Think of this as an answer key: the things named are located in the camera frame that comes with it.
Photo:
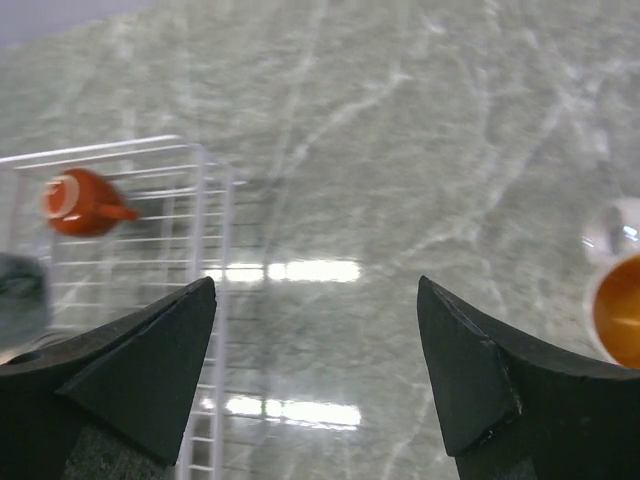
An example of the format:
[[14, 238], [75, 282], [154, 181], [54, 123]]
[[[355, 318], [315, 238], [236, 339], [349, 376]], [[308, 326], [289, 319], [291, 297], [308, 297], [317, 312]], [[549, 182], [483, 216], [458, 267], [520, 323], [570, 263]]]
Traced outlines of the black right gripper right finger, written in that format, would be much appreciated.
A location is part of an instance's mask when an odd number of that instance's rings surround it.
[[638, 371], [542, 341], [427, 277], [417, 316], [460, 478], [638, 478]]

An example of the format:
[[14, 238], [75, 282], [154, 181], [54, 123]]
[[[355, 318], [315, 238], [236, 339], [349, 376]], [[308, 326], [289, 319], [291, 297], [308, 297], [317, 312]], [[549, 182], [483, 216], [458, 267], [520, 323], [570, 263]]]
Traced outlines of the floral white ceramic mug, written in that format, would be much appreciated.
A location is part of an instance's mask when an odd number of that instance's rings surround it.
[[583, 325], [606, 361], [639, 367], [639, 199], [621, 197], [585, 224], [585, 257], [594, 267], [583, 296]]

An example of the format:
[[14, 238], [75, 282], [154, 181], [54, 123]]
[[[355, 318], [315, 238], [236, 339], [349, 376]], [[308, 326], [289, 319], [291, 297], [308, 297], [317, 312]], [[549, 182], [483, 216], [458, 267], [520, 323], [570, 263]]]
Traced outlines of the orange ceramic mug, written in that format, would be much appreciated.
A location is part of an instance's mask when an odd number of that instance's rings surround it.
[[84, 168], [51, 177], [41, 194], [44, 220], [57, 233], [76, 238], [101, 237], [139, 213], [104, 176]]

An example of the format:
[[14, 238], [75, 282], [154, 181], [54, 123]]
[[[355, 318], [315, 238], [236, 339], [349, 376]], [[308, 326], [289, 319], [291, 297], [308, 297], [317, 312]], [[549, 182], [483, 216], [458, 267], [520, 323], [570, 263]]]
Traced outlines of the pale blue ceramic mug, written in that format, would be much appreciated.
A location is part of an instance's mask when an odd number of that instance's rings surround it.
[[33, 257], [1, 253], [1, 350], [15, 350], [51, 324], [47, 273]]

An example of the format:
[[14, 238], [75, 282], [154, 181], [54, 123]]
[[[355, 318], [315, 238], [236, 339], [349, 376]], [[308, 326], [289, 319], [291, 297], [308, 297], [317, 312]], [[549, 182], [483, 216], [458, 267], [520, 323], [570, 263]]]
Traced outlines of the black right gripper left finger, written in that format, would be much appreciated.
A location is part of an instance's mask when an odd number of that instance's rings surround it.
[[162, 479], [175, 465], [216, 313], [204, 277], [1, 367], [4, 479]]

